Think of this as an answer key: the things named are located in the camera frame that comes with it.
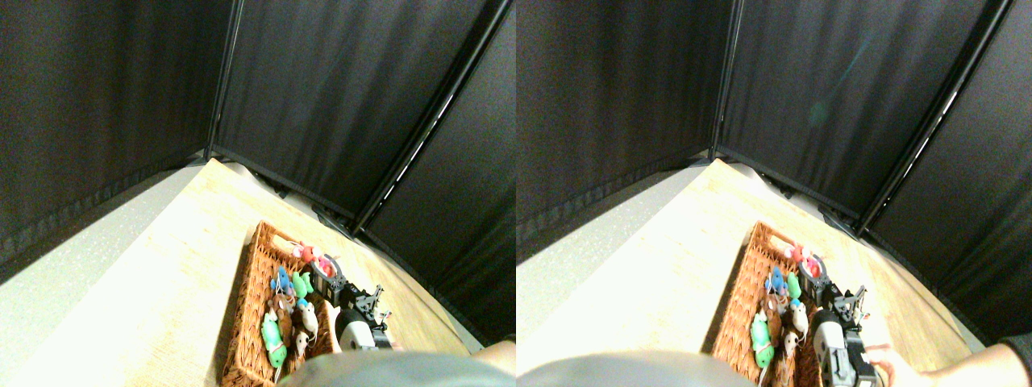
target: human hand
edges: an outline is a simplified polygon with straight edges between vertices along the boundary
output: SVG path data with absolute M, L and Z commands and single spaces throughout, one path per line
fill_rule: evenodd
M 889 385 L 884 387 L 932 387 L 935 384 L 928 374 L 914 370 L 892 345 L 871 346 L 865 351 L 867 360 L 889 375 Z

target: floor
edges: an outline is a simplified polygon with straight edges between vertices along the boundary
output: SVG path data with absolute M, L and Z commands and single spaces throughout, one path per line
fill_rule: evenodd
M 226 163 L 226 166 L 275 193 L 243 165 Z M 42 344 L 43 337 L 57 328 L 90 287 L 201 168 L 200 165 L 191 166 L 148 179 L 40 243 L 35 249 L 38 253 L 29 252 L 0 268 L 22 267 L 17 273 L 0 272 L 3 278 L 12 275 L 0 285 L 0 310 L 18 311 L 0 314 L 0 343 L 8 349 L 0 351 L 0 386 L 6 384 Z M 284 201 L 316 218 L 308 198 L 291 192 Z M 389 260 L 386 254 L 377 253 Z M 471 353 L 484 348 L 450 314 L 449 318 Z
M 775 193 L 778 189 L 755 170 L 741 164 L 730 164 L 749 179 L 761 181 Z M 559 240 L 516 266 L 516 331 L 529 335 L 548 319 L 588 277 L 601 266 L 625 240 L 651 219 L 664 205 L 687 187 L 705 166 L 692 166 L 677 172 L 657 173 L 607 197 L 585 213 L 602 213 Z M 796 194 L 789 202 L 818 219 L 824 216 L 812 198 Z M 885 251 L 863 241 L 889 259 Z M 964 324 L 954 318 L 962 336 L 972 352 L 986 347 Z

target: white robot part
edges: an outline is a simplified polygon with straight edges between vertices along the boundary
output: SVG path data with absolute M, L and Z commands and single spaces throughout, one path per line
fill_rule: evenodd
M 341 334 L 341 349 L 355 351 L 376 351 L 377 342 L 373 338 L 373 330 L 364 321 L 352 321 Z

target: black fabric panel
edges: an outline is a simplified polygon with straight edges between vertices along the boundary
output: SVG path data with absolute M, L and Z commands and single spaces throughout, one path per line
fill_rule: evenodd
M 746 1 L 720 144 L 829 198 L 876 199 L 980 1 Z
M 513 4 L 518 243 L 708 148 L 730 11 L 720 1 Z
M 1032 331 L 1029 58 L 1032 1 L 1020 0 L 873 226 L 987 344 Z
M 230 4 L 0 9 L 0 261 L 204 147 Z
M 482 5 L 248 2 L 216 143 L 353 218 Z
M 367 227 L 485 344 L 516 332 L 513 17 Z

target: gray object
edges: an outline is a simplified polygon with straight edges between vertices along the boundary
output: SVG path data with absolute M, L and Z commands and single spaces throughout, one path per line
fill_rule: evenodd
M 625 352 L 554 361 L 519 378 L 520 386 L 751 387 L 728 363 L 682 352 Z
M 516 380 L 466 357 L 359 351 L 317 356 L 284 378 L 279 386 L 514 387 Z

